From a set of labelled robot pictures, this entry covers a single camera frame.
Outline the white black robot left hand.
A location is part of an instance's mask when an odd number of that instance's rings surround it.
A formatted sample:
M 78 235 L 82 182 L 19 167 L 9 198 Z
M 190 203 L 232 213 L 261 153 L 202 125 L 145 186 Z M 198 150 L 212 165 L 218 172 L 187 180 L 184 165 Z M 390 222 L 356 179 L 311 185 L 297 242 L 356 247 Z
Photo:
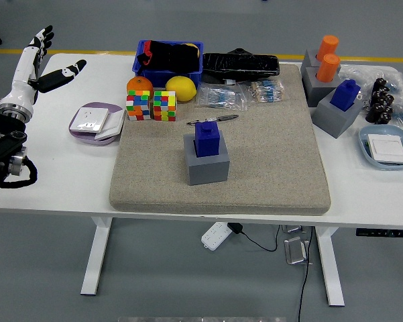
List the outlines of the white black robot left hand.
M 23 49 L 15 69 L 11 91 L 0 100 L 0 114 L 24 123 L 29 122 L 34 114 L 38 93 L 47 93 L 68 84 L 86 66 L 86 60 L 79 60 L 44 76 L 38 75 L 43 57 L 52 45 L 52 30 L 50 25 L 42 29 Z

